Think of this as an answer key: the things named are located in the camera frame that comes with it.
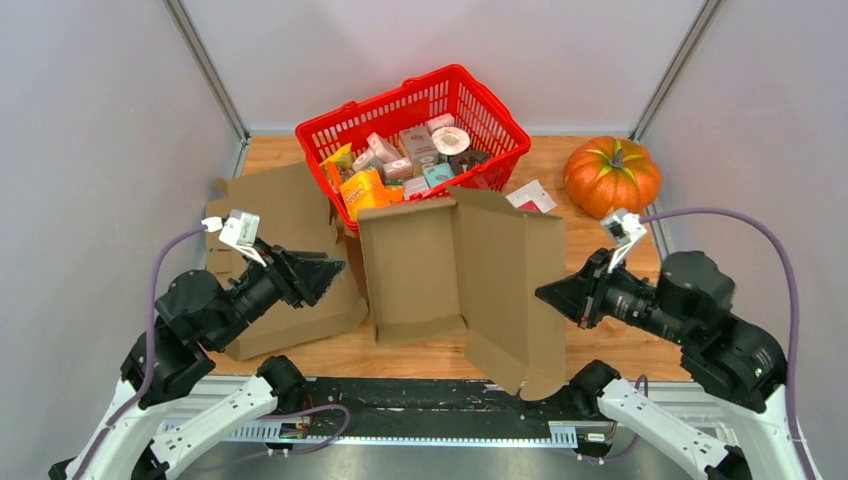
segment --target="yellow package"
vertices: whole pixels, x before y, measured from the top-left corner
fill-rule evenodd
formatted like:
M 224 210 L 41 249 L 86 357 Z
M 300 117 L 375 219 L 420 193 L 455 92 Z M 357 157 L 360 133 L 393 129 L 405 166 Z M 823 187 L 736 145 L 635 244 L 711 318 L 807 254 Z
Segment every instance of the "yellow package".
M 327 157 L 326 160 L 321 162 L 319 166 L 324 172 L 324 175 L 327 177 L 327 180 L 330 181 L 330 185 L 333 185 L 333 190 L 338 191 L 338 185 L 335 183 L 336 178 L 333 177 L 338 175 L 343 182 L 352 177 L 354 174 L 351 144 L 348 143 L 343 145 L 332 155 Z
M 388 207 L 391 204 L 388 192 L 380 181 L 380 172 L 374 169 L 363 170 L 350 177 L 342 184 L 341 194 L 353 221 L 356 221 L 363 208 Z

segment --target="white wall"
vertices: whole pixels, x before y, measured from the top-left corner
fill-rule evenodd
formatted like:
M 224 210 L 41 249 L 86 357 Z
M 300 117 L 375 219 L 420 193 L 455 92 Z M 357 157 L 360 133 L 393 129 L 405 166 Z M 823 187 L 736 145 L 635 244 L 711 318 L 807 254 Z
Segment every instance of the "white wall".
M 94 431 L 151 262 L 236 141 L 162 2 L 2 2 L 0 65 L 0 478 L 47 478 Z
M 629 132 L 701 0 L 184 0 L 253 131 L 464 64 L 535 133 Z
M 848 18 L 845 2 L 726 2 L 645 143 L 665 175 L 663 210 L 716 205 L 772 227 L 801 295 L 798 404 L 825 478 L 843 478 L 848 322 Z M 776 255 L 731 220 L 670 220 L 673 247 L 703 249 L 738 285 L 739 315 L 786 346 Z

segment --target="cardboard box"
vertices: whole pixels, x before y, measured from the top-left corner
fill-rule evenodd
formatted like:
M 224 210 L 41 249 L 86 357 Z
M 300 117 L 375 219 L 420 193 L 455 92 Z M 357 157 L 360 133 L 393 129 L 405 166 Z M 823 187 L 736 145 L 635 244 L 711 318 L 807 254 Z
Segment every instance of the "cardboard box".
M 260 217 L 259 237 L 265 242 L 289 250 L 327 252 L 331 258 L 347 259 L 344 243 L 338 243 L 329 200 L 321 193 L 305 163 L 230 180 L 218 179 L 215 186 L 226 198 L 209 202 L 207 216 L 227 215 L 233 208 L 255 213 Z M 222 285 L 244 271 L 244 260 L 238 252 L 218 241 L 217 234 L 207 235 L 206 245 L 212 250 L 206 256 L 207 269 Z M 359 294 L 348 264 L 315 307 L 295 309 L 278 302 L 231 343 L 225 353 L 244 360 L 350 331 L 367 313 L 366 301 Z
M 566 380 L 565 322 L 534 291 L 566 276 L 563 220 L 497 192 L 448 190 L 360 213 L 375 339 L 467 330 L 472 364 L 511 394 L 546 398 Z

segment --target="wooden tabletop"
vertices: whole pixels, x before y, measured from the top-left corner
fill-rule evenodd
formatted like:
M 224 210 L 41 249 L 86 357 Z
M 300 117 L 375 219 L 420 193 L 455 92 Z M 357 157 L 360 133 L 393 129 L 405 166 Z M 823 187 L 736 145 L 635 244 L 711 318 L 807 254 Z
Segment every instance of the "wooden tabletop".
M 558 203 L 551 214 L 566 223 L 566 270 L 573 273 L 599 247 L 611 246 L 597 220 L 571 204 L 562 185 L 562 167 L 568 155 L 589 137 L 534 137 L 533 147 L 518 163 L 504 193 L 538 179 Z M 248 175 L 303 161 L 303 151 L 293 136 L 253 137 L 243 174 Z M 361 270 L 357 242 L 349 242 L 350 261 Z M 659 259 L 651 239 L 644 239 L 628 256 L 628 269 L 639 277 L 656 280 Z M 566 322 L 566 358 L 571 377 L 593 359 L 601 359 L 629 379 L 646 374 L 651 380 L 689 381 L 680 368 L 680 349 L 636 328 L 607 318 L 592 330 Z M 463 357 L 465 337 L 447 337 L 410 345 L 377 347 L 370 318 L 349 333 L 316 340 L 266 356 L 237 362 L 211 354 L 216 374 L 250 375 L 270 355 L 287 355 L 306 376 L 486 378 Z

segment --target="orange snack package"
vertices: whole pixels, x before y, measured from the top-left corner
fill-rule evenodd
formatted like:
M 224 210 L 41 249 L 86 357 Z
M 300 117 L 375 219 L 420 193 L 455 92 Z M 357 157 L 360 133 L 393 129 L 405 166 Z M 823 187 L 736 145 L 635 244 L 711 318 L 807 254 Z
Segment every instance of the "orange snack package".
M 353 221 L 363 208 L 388 207 L 391 204 L 386 187 L 380 181 L 380 172 L 373 168 L 357 172 L 342 184 L 340 190 Z
M 389 201 L 392 203 L 400 203 L 403 201 L 403 185 L 386 187 L 389 194 Z

